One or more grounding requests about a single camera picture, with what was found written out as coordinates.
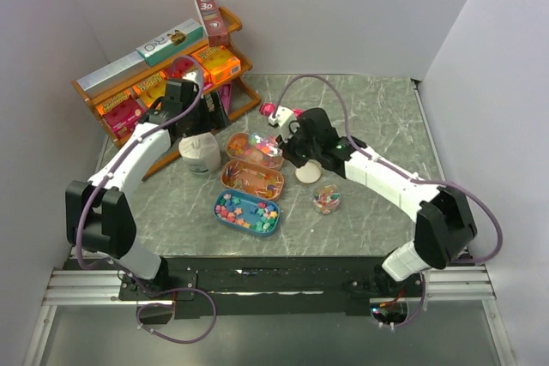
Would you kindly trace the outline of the gold jar lid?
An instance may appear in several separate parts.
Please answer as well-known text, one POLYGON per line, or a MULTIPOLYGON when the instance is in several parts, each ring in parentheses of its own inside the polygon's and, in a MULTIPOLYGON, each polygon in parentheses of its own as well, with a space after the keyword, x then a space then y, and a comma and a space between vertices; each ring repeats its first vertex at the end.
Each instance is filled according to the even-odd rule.
POLYGON ((314 160, 309 160, 305 165, 295 170, 295 177, 304 184, 317 182, 322 176, 321 166, 314 160))

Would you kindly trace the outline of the silver metal scoop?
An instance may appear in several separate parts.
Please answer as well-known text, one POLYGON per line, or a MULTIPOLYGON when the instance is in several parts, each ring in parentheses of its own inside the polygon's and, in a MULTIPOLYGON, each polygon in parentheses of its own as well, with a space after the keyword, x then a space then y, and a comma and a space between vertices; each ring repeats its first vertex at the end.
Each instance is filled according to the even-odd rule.
POLYGON ((281 156, 281 149, 273 136, 263 137, 258 134, 250 134, 248 138, 250 147, 255 148, 265 156, 271 158, 281 156))

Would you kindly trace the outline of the clear plastic jar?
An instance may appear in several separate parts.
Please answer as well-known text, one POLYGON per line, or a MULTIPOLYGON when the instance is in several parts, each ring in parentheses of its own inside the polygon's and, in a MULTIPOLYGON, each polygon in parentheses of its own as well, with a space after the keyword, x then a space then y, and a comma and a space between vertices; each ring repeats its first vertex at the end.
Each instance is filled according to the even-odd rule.
POLYGON ((322 215, 333 213, 340 203, 341 192, 335 184, 320 185, 313 191, 312 205, 322 215))

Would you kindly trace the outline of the pink tin of lollipops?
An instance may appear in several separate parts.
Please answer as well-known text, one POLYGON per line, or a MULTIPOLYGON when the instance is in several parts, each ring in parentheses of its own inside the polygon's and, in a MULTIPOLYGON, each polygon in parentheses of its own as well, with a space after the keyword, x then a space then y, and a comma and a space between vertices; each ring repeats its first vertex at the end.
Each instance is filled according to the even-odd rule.
POLYGON ((284 177, 280 172, 237 159, 226 163, 220 180, 229 189, 270 201, 277 201, 284 187, 284 177))

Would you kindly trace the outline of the blue tin of star candies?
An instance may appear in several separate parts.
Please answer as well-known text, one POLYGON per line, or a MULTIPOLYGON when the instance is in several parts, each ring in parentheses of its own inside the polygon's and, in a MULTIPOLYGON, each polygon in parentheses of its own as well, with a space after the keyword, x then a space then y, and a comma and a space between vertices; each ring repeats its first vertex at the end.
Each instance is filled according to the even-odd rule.
POLYGON ((270 237, 281 221, 281 211, 275 202, 236 189, 219 194, 213 213, 222 224, 257 237, 270 237))

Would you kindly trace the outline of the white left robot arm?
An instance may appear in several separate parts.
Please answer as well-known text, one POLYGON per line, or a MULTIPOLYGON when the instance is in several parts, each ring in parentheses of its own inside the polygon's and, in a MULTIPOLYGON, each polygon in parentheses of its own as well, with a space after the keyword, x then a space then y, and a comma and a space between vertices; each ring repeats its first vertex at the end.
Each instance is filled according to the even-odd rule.
POLYGON ((218 128, 222 105, 208 107, 202 78, 171 79, 163 96, 141 115, 123 147, 86 181, 73 181, 65 191, 67 239, 84 270, 95 267, 84 252, 140 279, 139 288, 159 299, 170 288, 166 259, 137 238, 130 197, 146 172, 174 142, 218 128))

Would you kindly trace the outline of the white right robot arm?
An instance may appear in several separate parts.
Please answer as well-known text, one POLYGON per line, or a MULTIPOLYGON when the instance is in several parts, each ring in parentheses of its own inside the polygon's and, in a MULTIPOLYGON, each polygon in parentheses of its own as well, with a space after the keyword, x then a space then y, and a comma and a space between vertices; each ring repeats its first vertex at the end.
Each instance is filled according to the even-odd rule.
POLYGON ((325 110, 296 115, 281 107, 268 123, 284 159, 294 166, 320 165, 374 191, 414 222, 413 239, 388 254, 375 275, 375 286, 384 296, 397 294, 413 274, 446 268, 476 237, 468 200, 460 190, 446 183, 429 184, 364 142, 338 135, 325 110))

